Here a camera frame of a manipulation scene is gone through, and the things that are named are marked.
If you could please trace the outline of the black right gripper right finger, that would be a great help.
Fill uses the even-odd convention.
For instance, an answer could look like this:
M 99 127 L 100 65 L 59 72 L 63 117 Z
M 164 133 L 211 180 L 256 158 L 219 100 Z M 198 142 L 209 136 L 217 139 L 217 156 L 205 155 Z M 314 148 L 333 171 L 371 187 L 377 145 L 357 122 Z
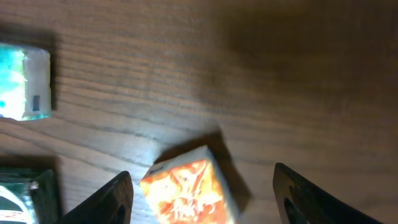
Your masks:
M 381 224 L 338 200 L 283 163 L 275 165 L 272 184 L 282 223 Z

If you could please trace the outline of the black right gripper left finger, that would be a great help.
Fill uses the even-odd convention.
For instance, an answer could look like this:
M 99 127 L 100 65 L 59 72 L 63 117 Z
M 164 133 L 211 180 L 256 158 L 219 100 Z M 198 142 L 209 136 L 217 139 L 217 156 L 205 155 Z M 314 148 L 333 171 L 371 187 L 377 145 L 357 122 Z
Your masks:
M 122 171 L 57 224 L 130 224 L 133 198 L 130 173 Z

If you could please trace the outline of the orange tissue pack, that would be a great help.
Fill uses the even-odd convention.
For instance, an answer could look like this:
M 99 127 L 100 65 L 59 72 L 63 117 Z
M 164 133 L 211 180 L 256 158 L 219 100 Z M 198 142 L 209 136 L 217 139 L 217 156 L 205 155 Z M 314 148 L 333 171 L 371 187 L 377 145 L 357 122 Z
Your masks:
M 238 222 L 238 206 L 206 146 L 154 164 L 140 186 L 161 224 Z

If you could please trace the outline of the dark green ointment box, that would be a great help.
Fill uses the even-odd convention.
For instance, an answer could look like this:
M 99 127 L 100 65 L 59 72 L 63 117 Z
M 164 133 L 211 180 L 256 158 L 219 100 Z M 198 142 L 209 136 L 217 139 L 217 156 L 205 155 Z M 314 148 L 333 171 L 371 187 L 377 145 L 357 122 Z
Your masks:
M 1 168 L 1 224 L 54 224 L 60 217 L 52 169 Z

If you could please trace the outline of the teal tissue pack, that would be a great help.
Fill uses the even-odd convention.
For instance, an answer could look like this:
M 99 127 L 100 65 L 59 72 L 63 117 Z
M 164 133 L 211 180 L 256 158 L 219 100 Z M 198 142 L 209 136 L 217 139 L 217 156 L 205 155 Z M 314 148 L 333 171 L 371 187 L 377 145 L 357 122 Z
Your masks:
M 16 121 L 52 114 L 50 53 L 23 45 L 1 44 L 1 116 Z

